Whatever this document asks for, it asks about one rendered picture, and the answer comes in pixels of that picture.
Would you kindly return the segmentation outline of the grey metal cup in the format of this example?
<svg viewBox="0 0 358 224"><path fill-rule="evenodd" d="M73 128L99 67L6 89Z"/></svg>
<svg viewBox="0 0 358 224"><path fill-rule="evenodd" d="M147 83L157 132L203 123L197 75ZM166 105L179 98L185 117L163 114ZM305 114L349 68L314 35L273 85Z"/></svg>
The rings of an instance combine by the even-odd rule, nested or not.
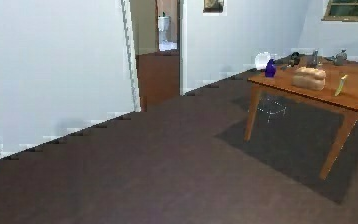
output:
<svg viewBox="0 0 358 224"><path fill-rule="evenodd" d="M318 64L318 51L314 50L313 53L308 57L306 66L308 68L316 68Z"/></svg>

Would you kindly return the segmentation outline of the grey kettle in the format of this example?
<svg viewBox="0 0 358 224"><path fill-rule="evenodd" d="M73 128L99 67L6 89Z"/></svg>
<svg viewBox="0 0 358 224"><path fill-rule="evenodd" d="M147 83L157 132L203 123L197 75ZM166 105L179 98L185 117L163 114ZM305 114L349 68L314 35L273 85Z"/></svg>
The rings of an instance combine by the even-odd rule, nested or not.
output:
<svg viewBox="0 0 358 224"><path fill-rule="evenodd" d="M336 66L342 66L347 60L346 50L342 49L335 56L326 57L326 60L332 62Z"/></svg>

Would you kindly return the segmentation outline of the beige bread loaf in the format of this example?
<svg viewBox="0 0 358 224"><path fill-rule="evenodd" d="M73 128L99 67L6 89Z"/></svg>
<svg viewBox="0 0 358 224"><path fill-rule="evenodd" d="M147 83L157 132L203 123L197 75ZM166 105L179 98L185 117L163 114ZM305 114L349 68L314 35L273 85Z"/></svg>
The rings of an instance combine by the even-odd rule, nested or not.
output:
<svg viewBox="0 0 358 224"><path fill-rule="evenodd" d="M325 87L326 72L322 69L300 67L293 77L292 84L299 88L321 91Z"/></svg>

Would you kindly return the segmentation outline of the black pan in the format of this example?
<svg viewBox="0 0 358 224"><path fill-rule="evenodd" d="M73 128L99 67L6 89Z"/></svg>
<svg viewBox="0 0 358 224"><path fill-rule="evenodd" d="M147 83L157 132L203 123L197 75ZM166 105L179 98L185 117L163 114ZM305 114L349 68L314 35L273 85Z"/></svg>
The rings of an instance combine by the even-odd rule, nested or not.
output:
<svg viewBox="0 0 358 224"><path fill-rule="evenodd" d="M281 67L282 70L287 68L294 67L300 63L300 54L298 52L293 52L287 60L285 60L285 65Z"/></svg>

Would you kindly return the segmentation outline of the white round bin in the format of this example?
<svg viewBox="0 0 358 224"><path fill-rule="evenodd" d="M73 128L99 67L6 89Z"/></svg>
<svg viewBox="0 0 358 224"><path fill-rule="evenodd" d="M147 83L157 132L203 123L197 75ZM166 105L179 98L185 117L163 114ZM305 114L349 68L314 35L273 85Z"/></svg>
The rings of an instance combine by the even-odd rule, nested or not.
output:
<svg viewBox="0 0 358 224"><path fill-rule="evenodd" d="M257 70L263 70L266 68L268 61L271 59L269 52L261 52L255 56L255 68Z"/></svg>

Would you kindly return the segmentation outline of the blue bottle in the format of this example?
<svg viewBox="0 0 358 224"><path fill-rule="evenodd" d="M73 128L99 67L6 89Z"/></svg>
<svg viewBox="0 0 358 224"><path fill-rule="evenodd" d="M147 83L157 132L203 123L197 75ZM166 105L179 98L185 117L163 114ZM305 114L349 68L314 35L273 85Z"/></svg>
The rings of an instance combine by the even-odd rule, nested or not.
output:
<svg viewBox="0 0 358 224"><path fill-rule="evenodd" d="M265 68L265 76L269 78L273 78L276 73L276 66L273 59L270 59Z"/></svg>

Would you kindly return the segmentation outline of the white toilet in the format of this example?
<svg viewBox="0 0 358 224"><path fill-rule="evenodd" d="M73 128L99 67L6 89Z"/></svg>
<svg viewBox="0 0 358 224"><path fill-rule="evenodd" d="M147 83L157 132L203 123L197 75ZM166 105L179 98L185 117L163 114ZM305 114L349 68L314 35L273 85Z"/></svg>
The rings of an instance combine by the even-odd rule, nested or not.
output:
<svg viewBox="0 0 358 224"><path fill-rule="evenodd" d="M162 12L158 16L159 50L177 50L177 26L175 20Z"/></svg>

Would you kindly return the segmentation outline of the framed wall picture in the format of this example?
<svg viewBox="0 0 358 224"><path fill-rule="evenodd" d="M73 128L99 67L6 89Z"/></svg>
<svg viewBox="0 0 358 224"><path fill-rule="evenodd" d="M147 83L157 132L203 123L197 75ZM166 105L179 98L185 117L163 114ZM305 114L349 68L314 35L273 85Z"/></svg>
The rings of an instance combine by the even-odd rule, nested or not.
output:
<svg viewBox="0 0 358 224"><path fill-rule="evenodd" d="M224 9L224 0L204 0L204 13L222 13Z"/></svg>

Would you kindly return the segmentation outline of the wood-framed window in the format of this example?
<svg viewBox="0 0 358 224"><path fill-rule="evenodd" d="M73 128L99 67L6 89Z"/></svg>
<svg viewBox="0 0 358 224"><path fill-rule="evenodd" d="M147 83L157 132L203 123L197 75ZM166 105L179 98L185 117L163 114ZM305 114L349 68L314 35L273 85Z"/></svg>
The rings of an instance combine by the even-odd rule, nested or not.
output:
<svg viewBox="0 0 358 224"><path fill-rule="evenodd" d="M322 20L358 22L358 0L328 0Z"/></svg>

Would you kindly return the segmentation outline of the brown wooden table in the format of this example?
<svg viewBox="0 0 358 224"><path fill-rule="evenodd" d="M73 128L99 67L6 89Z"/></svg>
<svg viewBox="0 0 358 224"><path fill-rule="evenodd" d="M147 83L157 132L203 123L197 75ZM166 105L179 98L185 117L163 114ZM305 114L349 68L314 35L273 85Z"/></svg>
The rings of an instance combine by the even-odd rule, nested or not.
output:
<svg viewBox="0 0 358 224"><path fill-rule="evenodd" d="M323 69L326 71L326 83L321 91L293 86L292 77L296 68L290 68L285 71L278 69L274 78L266 78L264 74L248 78L247 81L251 82L252 86L249 115L244 135L244 140L249 141L259 99L263 92L342 114L342 124L337 131L335 141L320 171L321 179L325 179L328 176L348 136L358 122L358 63L346 63L343 66L334 66L325 62ZM340 78L345 74L348 77L343 89L338 96L334 96Z"/></svg>

